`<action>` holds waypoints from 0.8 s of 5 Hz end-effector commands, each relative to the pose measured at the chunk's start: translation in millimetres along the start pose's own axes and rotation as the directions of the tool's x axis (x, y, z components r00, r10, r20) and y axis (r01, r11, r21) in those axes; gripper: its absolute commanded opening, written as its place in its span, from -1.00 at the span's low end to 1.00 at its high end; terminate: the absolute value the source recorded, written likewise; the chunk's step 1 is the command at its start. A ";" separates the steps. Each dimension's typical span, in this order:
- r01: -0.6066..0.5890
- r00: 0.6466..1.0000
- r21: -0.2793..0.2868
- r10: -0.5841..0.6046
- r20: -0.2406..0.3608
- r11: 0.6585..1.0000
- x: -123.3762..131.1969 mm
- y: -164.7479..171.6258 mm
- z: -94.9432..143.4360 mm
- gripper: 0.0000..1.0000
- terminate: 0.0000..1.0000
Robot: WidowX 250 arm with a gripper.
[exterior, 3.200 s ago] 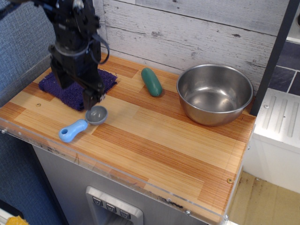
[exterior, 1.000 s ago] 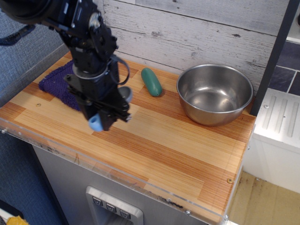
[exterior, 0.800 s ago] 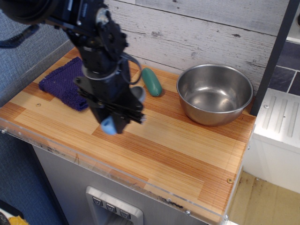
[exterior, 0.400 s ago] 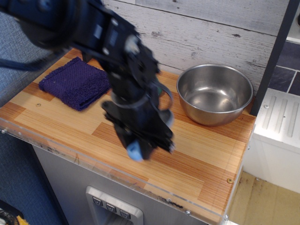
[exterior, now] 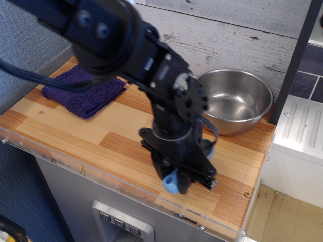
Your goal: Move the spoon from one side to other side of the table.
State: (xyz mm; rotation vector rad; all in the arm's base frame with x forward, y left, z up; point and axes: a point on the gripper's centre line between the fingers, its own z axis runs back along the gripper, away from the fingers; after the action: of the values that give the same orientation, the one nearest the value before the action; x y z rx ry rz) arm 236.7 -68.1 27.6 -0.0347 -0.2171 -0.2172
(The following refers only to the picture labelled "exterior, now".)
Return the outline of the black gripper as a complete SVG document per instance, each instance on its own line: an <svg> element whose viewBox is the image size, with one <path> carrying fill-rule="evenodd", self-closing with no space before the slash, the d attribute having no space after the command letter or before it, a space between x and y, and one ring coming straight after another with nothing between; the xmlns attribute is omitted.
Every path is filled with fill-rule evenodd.
<svg viewBox="0 0 323 242"><path fill-rule="evenodd" d="M201 147L203 138L196 133L200 131L201 128L190 129L177 138L168 137L164 132L158 135L157 129L142 128L139 131L142 146L151 152L152 162L160 179L164 179L174 170L173 164L183 162L194 147ZM187 194L190 186L196 182L190 170L180 169L176 177L180 194Z"/></svg>

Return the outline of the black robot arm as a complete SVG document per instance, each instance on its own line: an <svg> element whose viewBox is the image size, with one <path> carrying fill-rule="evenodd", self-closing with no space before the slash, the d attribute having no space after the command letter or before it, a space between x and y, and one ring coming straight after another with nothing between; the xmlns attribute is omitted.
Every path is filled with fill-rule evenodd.
<svg viewBox="0 0 323 242"><path fill-rule="evenodd" d="M159 39L130 1L15 1L39 22L71 42L80 66L93 79L65 84L1 64L17 77L70 92L82 92L120 76L143 91L152 105L152 128L139 132L155 170L170 193L187 193L192 183L216 185L210 162L214 142L202 137L209 109L203 85L189 65Z"/></svg>

